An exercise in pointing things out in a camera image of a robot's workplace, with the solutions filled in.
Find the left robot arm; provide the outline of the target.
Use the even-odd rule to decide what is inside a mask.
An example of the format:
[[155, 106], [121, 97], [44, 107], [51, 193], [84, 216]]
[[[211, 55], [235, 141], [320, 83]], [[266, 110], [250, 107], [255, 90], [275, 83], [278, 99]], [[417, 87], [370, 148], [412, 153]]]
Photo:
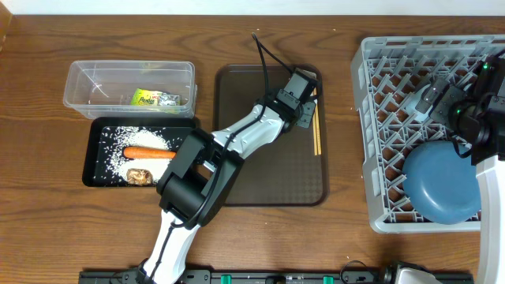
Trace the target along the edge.
[[156, 185], [161, 227], [152, 254], [137, 268], [138, 283], [175, 283], [196, 232], [219, 212], [245, 160], [294, 126], [309, 127], [317, 104], [315, 73], [296, 68], [286, 86], [267, 92], [231, 126], [194, 129]]

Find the wooden chopstick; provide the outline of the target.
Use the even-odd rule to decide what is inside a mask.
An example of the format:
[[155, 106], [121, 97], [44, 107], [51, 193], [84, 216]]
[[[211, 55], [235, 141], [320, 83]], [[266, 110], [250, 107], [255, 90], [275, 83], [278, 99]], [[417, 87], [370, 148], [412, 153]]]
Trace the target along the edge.
[[319, 131], [319, 115], [317, 99], [314, 100], [315, 107], [312, 115], [312, 134], [313, 134], [313, 150], [314, 155], [320, 155], [320, 131]]
[[315, 110], [313, 114], [312, 126], [313, 126], [313, 136], [314, 136], [314, 152], [315, 155], [321, 155], [321, 139], [320, 139], [320, 117], [319, 117], [319, 108], [317, 105], [317, 100], [315, 100]]

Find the dark blue plate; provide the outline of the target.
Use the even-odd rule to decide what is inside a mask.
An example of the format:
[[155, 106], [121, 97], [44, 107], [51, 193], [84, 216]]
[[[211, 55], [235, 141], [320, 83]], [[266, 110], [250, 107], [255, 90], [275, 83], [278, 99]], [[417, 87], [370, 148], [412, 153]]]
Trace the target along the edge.
[[403, 191], [412, 207], [427, 220], [454, 225], [481, 209], [476, 167], [460, 158], [449, 141], [424, 143], [406, 157]]

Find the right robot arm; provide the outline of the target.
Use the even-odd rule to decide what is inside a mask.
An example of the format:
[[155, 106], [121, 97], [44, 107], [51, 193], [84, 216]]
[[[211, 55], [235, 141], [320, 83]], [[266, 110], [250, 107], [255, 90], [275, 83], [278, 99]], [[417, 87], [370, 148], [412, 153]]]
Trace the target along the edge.
[[[454, 150], [477, 168], [481, 194], [478, 283], [504, 282], [504, 52], [477, 63], [477, 79], [458, 87], [436, 79], [417, 92], [415, 110], [451, 131]], [[461, 153], [455, 137], [471, 148]]]

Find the green snack wrapper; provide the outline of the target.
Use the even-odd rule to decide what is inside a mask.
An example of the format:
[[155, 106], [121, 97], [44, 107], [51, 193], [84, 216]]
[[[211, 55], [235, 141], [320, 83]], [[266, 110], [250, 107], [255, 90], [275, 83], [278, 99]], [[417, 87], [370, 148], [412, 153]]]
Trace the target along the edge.
[[132, 106], [173, 107], [181, 105], [181, 97], [168, 92], [138, 88], [131, 101]]

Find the white rice pile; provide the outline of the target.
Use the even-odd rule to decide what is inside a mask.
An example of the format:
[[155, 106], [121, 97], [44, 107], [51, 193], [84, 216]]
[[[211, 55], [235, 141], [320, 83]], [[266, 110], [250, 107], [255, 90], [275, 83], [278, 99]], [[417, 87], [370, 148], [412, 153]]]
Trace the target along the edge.
[[187, 136], [186, 128], [107, 126], [102, 129], [92, 180], [95, 186], [128, 186], [129, 170], [145, 170], [156, 183], [171, 162], [166, 159], [133, 159], [124, 155], [128, 147], [176, 152]]

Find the light blue cup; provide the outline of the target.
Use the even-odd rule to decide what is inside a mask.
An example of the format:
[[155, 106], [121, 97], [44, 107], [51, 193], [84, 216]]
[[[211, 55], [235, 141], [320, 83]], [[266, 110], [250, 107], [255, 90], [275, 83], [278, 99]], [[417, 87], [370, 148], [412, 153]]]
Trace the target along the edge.
[[430, 106], [424, 113], [421, 113], [416, 109], [417, 104], [421, 101], [421, 96], [422, 94], [427, 91], [430, 88], [428, 84], [426, 84], [424, 87], [420, 88], [419, 90], [415, 91], [412, 95], [409, 96], [409, 100], [405, 105], [405, 112], [408, 115], [415, 114], [414, 120], [423, 123], [426, 120], [428, 120], [429, 112], [432, 109], [432, 106]]

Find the orange carrot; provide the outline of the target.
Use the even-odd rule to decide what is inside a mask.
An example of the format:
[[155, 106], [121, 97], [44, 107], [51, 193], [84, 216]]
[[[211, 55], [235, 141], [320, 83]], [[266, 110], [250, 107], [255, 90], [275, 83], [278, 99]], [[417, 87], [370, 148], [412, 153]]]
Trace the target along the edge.
[[174, 151], [144, 147], [126, 147], [123, 155], [128, 159], [173, 159]]

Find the brown mushroom piece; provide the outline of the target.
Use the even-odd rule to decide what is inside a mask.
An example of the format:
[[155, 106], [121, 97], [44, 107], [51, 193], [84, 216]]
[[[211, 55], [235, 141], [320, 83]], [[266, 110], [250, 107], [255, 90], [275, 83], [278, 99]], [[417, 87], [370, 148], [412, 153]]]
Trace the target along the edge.
[[153, 176], [148, 170], [129, 169], [126, 172], [126, 180], [130, 185], [152, 185]]

